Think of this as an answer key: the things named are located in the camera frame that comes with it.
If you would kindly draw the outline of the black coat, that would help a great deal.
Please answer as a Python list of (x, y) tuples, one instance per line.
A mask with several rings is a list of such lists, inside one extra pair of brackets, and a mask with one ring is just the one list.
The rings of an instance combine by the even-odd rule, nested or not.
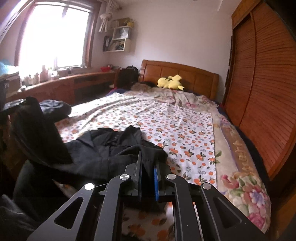
[(86, 181), (106, 183), (137, 162), (138, 157), (151, 178), (156, 162), (165, 163), (168, 157), (162, 148), (144, 140), (134, 126), (121, 132), (98, 128), (64, 143), (38, 104), (22, 106), (15, 112), (11, 137), (41, 174), (73, 187)]

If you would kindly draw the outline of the pink floral quilt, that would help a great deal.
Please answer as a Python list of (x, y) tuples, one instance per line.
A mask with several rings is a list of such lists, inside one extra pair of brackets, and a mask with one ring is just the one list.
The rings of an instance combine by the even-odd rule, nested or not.
[(218, 105), (203, 95), (139, 83), (133, 85), (132, 92), (141, 97), (148, 96), (161, 102), (212, 114), (217, 188), (266, 233), (271, 223), (270, 198), (245, 142), (218, 109)]

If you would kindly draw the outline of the wooden desk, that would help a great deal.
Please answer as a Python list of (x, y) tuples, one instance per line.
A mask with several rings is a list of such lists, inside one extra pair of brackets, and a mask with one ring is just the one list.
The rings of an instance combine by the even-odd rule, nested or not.
[(112, 83), (115, 80), (116, 73), (92, 72), (72, 75), (50, 80), (37, 85), (29, 86), (24, 91), (16, 92), (6, 98), (6, 102), (32, 96), (38, 101), (46, 99), (55, 99), (64, 101), (70, 105), (78, 103), (78, 91), (84, 88), (95, 89), (106, 83)]

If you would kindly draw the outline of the orange floral bed sheet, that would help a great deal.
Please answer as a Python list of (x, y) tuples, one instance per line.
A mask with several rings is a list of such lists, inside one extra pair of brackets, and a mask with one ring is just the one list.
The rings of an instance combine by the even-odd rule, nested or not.
[(187, 182), (216, 184), (214, 111), (204, 96), (181, 92), (114, 93), (79, 104), (56, 123), (64, 142), (97, 128), (140, 128), (142, 136), (167, 154), (171, 171)]

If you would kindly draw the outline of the window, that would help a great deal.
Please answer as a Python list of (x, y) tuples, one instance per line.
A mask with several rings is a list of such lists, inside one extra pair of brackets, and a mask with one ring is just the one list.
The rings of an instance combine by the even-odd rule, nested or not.
[(100, 1), (30, 1), (15, 65), (30, 70), (90, 67)]

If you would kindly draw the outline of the red bowl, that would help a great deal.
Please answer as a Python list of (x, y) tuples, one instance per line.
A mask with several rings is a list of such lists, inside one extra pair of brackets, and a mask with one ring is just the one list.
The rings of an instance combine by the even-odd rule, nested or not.
[(109, 67), (109, 66), (103, 66), (103, 67), (100, 68), (100, 70), (101, 70), (102, 72), (109, 72), (111, 69), (112, 69), (112, 68)]

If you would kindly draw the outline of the dark backpack on chair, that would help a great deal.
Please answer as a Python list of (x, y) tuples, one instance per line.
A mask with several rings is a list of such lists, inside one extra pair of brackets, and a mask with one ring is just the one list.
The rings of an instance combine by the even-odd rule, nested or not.
[(127, 66), (126, 68), (120, 68), (116, 72), (114, 87), (130, 90), (130, 88), (138, 82), (138, 78), (139, 71), (135, 66)]

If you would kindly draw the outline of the white hanging plush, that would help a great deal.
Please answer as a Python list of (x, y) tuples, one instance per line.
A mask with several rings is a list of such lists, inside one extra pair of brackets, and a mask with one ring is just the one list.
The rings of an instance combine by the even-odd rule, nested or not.
[(101, 18), (101, 25), (99, 28), (99, 32), (106, 32), (107, 31), (107, 26), (108, 26), (108, 21), (110, 21), (112, 19), (112, 13), (108, 12), (108, 13), (104, 13), (100, 15)]

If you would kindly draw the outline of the yellow plush toy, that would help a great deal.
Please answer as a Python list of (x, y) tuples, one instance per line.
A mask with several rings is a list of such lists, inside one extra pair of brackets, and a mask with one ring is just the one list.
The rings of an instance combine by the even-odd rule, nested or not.
[(167, 88), (173, 90), (184, 90), (185, 87), (181, 84), (180, 80), (182, 77), (180, 75), (175, 75), (174, 77), (161, 77), (158, 80), (157, 87), (158, 88)]

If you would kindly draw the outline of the wooden slatted wardrobe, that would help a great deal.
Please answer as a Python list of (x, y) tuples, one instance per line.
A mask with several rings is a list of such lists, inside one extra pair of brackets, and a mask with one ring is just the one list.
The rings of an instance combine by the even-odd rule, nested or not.
[(295, 39), (264, 1), (241, 1), (232, 28), (224, 108), (274, 179), (295, 146)]

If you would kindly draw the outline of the white wall shelf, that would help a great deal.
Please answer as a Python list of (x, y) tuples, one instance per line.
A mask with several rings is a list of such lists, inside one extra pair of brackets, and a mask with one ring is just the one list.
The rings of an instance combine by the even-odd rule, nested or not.
[(112, 20), (107, 25), (107, 35), (104, 37), (104, 52), (129, 52), (134, 20), (121, 18)]

